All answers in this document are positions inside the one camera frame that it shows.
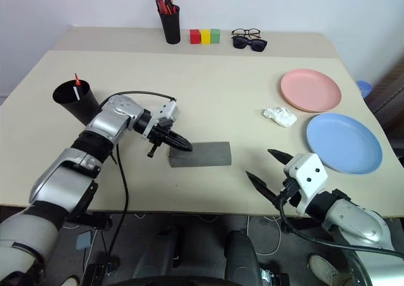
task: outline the pink plate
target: pink plate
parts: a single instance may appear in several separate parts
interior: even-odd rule
[[[323,73],[311,69],[295,69],[282,77],[282,95],[296,108],[308,112],[330,110],[341,102],[338,85]]]

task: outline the plate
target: plate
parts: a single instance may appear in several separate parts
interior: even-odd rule
[[[363,124],[343,114],[314,117],[306,131],[310,149],[328,167],[346,174],[369,174],[381,164],[379,141]]]
[[[295,69],[280,82],[282,95],[294,107],[308,112],[324,112],[341,102],[341,90],[329,76],[311,69]]]

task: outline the black cable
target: black cable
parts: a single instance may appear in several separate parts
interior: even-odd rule
[[[288,220],[287,216],[285,215],[285,211],[283,210],[283,206],[286,204],[286,201],[284,198],[279,199],[279,212],[280,216],[282,217],[282,220],[285,222],[287,227],[298,237],[301,237],[302,239],[305,239],[307,241],[320,244],[320,245],[325,245],[333,248],[339,248],[339,249],[344,249],[344,250],[353,250],[353,251],[363,251],[366,253],[379,253],[379,254],[387,254],[390,256],[396,256],[397,258],[404,259],[404,254],[399,253],[397,251],[393,250],[388,250],[388,249],[379,249],[379,248],[373,248],[373,247],[367,247],[367,246],[356,246],[356,245],[342,245],[342,244],[337,244],[334,242],[329,242],[329,241],[324,241],[315,237],[310,237],[308,235],[305,235],[304,233],[300,232],[297,230],[292,223]]]
[[[158,92],[144,92],[141,90],[129,90],[127,92],[117,92],[114,93],[112,95],[110,95],[109,97],[107,97],[104,101],[102,101],[102,103],[100,104],[99,109],[102,108],[102,106],[105,105],[105,103],[108,102],[109,98],[113,97],[114,95],[134,95],[134,94],[141,94],[141,95],[156,95],[158,97],[162,97],[162,98],[168,98],[170,101],[176,101],[176,99],[174,97],[171,97],[169,95],[164,95],[162,93],[158,93]]]
[[[105,245],[104,232],[101,230],[102,245],[104,245],[105,256],[108,257],[107,245]]]
[[[86,260],[86,251],[87,251],[87,249],[84,248],[84,253],[83,253],[83,265],[81,266],[82,269],[83,269],[83,273],[84,273],[84,271],[85,271],[85,269],[86,269],[86,268],[84,268],[84,264],[85,264],[85,260]]]
[[[115,244],[116,238],[118,236],[119,230],[121,229],[122,223],[125,219],[125,215],[128,210],[128,203],[129,203],[128,185],[126,184],[125,173],[124,173],[124,169],[122,168],[121,157],[119,156],[119,144],[116,145],[116,157],[117,157],[117,161],[118,161],[119,170],[121,171],[122,181],[123,181],[124,189],[125,189],[125,207],[124,207],[124,211],[122,212],[121,219],[118,223],[118,226],[116,227],[115,234],[112,238],[111,244],[108,249],[107,262],[110,261],[111,252],[114,248],[114,244]]]

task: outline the yellow block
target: yellow block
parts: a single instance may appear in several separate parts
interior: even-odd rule
[[[201,29],[199,32],[201,33],[201,44],[210,44],[210,30]]]

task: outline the person's foot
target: person's foot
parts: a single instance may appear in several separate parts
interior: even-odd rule
[[[310,255],[307,265],[319,280],[329,286],[333,285],[334,277],[339,274],[338,270],[329,261],[317,254]]]
[[[78,278],[72,275],[66,281],[64,281],[61,286],[78,286],[78,285],[79,285]]]

